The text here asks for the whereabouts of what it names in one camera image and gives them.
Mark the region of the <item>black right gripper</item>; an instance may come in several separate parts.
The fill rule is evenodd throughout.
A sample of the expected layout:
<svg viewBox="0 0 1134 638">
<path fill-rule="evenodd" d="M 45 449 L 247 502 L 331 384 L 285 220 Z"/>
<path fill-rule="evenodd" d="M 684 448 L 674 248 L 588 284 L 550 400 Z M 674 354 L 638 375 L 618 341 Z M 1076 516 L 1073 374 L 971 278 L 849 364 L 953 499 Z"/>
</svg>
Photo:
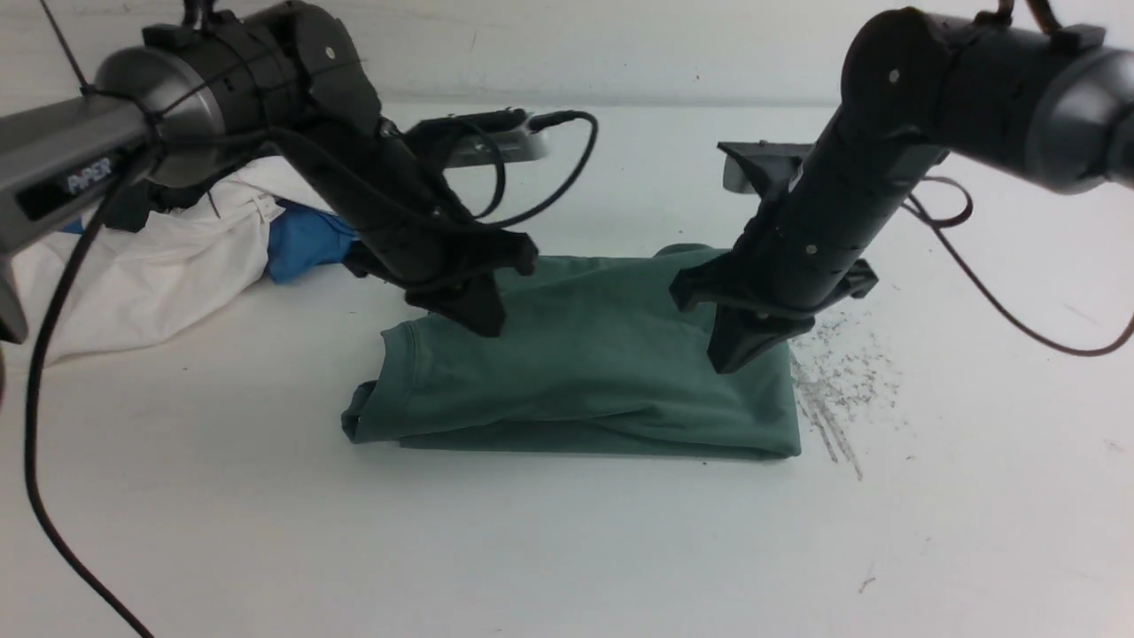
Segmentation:
<svg viewBox="0 0 1134 638">
<path fill-rule="evenodd" d="M 812 320 L 847 298 L 861 300 L 879 277 L 854 252 L 733 250 L 678 272 L 670 294 L 680 311 L 716 304 L 706 355 L 717 373 L 734 373 L 777 344 L 805 334 Z"/>
</svg>

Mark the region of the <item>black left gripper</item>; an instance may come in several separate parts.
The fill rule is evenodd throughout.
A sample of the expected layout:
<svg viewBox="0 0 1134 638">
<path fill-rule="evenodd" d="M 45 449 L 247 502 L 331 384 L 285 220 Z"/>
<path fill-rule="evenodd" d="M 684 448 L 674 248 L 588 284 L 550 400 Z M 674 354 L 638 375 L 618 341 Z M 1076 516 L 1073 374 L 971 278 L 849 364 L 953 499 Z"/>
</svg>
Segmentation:
<svg viewBox="0 0 1134 638">
<path fill-rule="evenodd" d="M 496 272 L 511 269 L 527 277 L 538 254 L 527 233 L 454 233 L 390 226 L 361 233 L 342 265 L 356 277 L 376 277 L 399 286 L 413 301 L 430 301 L 431 314 L 479 337 L 498 338 L 506 311 Z"/>
</svg>

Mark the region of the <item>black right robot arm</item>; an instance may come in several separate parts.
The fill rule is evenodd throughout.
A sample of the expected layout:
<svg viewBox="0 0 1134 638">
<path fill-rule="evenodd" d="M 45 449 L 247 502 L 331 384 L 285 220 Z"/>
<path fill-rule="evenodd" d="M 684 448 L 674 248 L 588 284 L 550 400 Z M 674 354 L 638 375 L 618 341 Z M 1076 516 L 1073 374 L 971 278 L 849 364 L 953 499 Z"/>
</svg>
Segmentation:
<svg viewBox="0 0 1134 638">
<path fill-rule="evenodd" d="M 680 311 L 716 307 L 708 356 L 733 373 L 862 299 L 878 278 L 862 253 L 949 153 L 1070 195 L 1131 186 L 1129 50 L 1100 26 L 1063 26 L 1033 1 L 965 19 L 879 12 L 843 63 L 843 102 L 815 143 L 720 143 L 723 182 L 758 215 L 733 249 L 676 275 Z"/>
</svg>

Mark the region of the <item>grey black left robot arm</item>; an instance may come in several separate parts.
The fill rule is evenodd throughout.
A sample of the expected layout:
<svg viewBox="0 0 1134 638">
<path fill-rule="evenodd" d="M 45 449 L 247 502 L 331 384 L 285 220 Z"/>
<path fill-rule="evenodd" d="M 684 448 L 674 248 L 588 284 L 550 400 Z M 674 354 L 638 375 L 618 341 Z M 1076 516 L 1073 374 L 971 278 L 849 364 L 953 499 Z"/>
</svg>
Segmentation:
<svg viewBox="0 0 1134 638">
<path fill-rule="evenodd" d="M 534 270 L 525 233 L 479 221 L 445 170 L 469 143 L 527 135 L 522 109 L 422 121 L 400 131 L 342 20 L 284 1 L 239 18 L 209 1 L 181 25 L 105 58 L 81 96 L 3 117 L 3 264 L 141 179 L 187 187 L 273 146 L 352 226 L 361 270 L 411 306 L 496 338 L 505 308 L 494 271 Z"/>
</svg>

